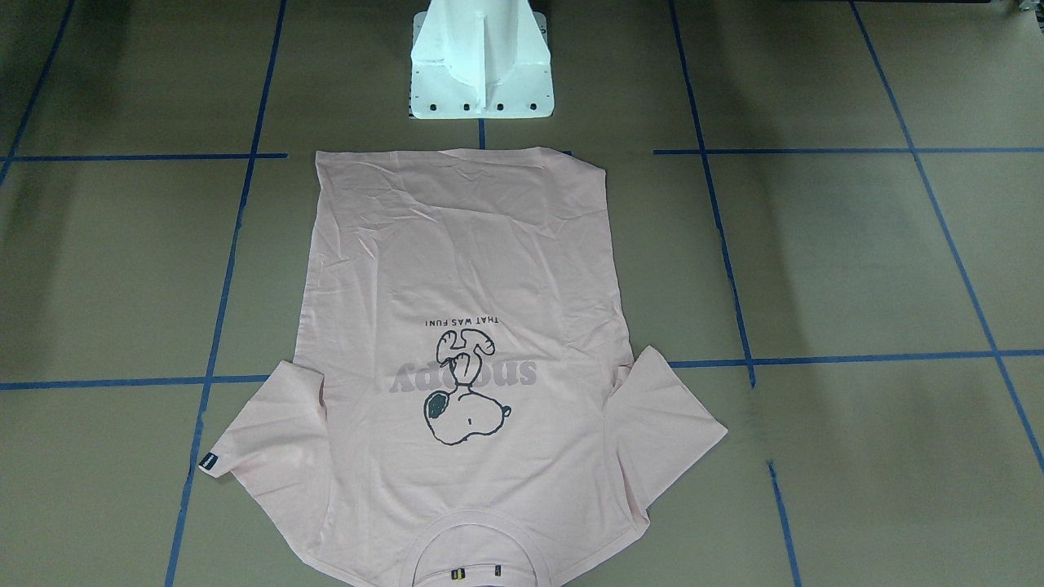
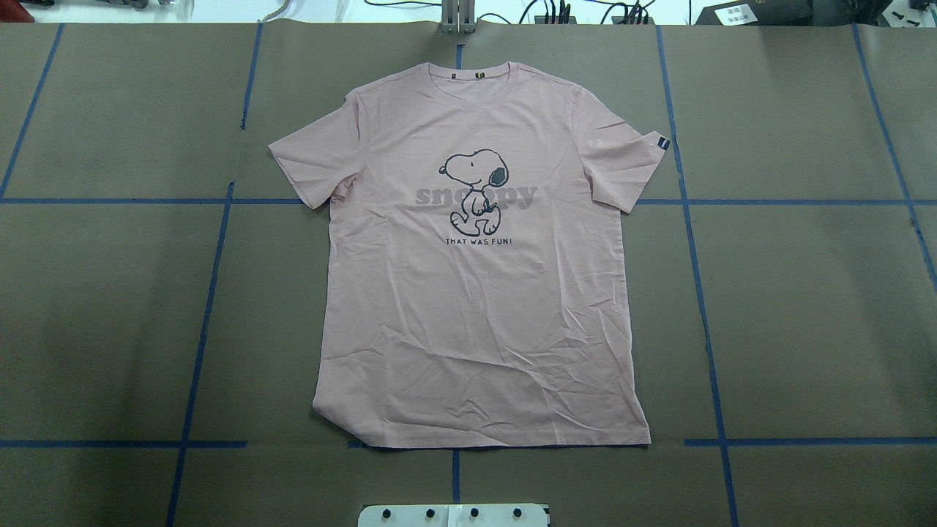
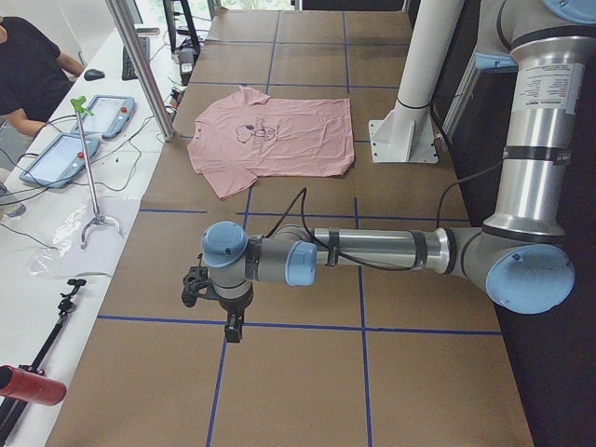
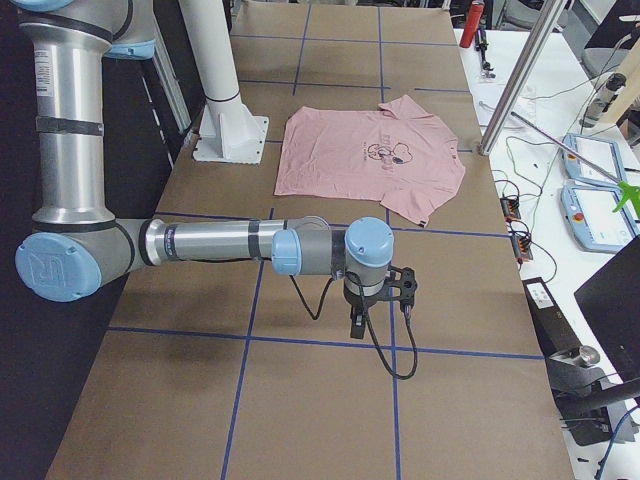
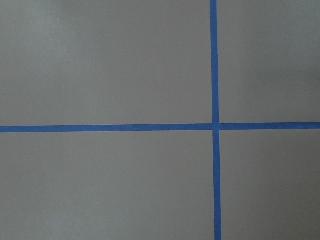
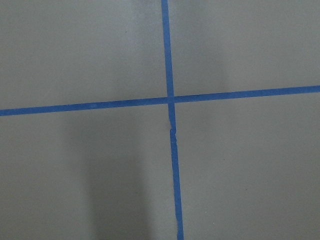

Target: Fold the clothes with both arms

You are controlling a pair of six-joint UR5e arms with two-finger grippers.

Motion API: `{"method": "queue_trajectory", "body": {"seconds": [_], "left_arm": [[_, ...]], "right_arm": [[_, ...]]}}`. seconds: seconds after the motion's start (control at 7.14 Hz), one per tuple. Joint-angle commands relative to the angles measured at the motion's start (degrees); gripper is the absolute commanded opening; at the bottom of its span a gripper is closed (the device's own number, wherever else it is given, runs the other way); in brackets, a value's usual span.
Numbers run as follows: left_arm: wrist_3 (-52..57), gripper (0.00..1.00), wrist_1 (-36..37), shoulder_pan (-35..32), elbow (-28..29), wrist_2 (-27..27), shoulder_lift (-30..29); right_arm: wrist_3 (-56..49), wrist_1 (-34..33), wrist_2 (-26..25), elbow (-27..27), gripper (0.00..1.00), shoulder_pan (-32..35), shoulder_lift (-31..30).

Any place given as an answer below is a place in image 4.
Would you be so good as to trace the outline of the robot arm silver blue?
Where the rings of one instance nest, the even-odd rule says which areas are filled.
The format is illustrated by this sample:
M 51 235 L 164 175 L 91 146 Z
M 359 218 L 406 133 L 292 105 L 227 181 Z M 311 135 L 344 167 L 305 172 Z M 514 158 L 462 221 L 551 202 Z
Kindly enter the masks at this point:
M 119 219 L 105 204 L 102 61 L 155 52 L 149 1 L 20 1 L 20 29 L 34 47 L 42 207 L 17 248 L 23 283 L 71 302 L 146 266 L 267 261 L 281 275 L 342 280 L 351 334 L 371 328 L 370 308 L 392 298 L 394 236 L 365 217 L 345 229 L 322 218 L 168 224 Z

